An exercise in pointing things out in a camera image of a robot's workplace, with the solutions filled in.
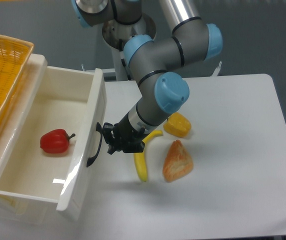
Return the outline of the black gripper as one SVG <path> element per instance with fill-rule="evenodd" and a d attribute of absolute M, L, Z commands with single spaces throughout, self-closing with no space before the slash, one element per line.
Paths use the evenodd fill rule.
<path fill-rule="evenodd" d="M 115 152 L 123 153 L 142 153 L 145 149 L 143 138 L 145 136 L 145 128 L 139 127 L 134 129 L 128 117 L 123 117 L 119 123 L 114 125 L 105 122 L 102 127 L 102 135 L 105 142 L 109 145 L 107 153 Z"/>

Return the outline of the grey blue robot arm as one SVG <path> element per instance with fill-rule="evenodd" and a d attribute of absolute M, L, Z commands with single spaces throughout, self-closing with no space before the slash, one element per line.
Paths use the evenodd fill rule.
<path fill-rule="evenodd" d="M 219 55 L 220 29 L 203 22 L 191 0 L 162 0 L 171 36 L 155 41 L 154 22 L 140 0 L 74 0 L 84 27 L 103 24 L 102 36 L 119 52 L 119 65 L 134 80 L 141 99 L 116 124 L 105 123 L 102 135 L 108 153 L 141 153 L 143 139 L 188 100 L 188 84 L 176 69 Z"/>

